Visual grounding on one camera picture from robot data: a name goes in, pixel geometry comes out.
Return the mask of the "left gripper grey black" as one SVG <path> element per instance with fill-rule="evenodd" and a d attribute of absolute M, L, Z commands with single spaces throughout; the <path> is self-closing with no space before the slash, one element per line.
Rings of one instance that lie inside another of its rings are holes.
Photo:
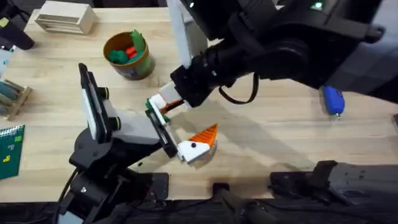
<path fill-rule="evenodd" d="M 78 170 L 94 174 L 115 174 L 133 163 L 163 149 L 169 157 L 179 156 L 192 163 L 215 148 L 218 125 L 214 124 L 180 142 L 177 146 L 160 124 L 167 124 L 160 94 L 148 99 L 149 108 L 142 113 L 117 110 L 110 101 L 101 108 L 86 104 L 87 125 L 75 141 L 69 163 Z"/>

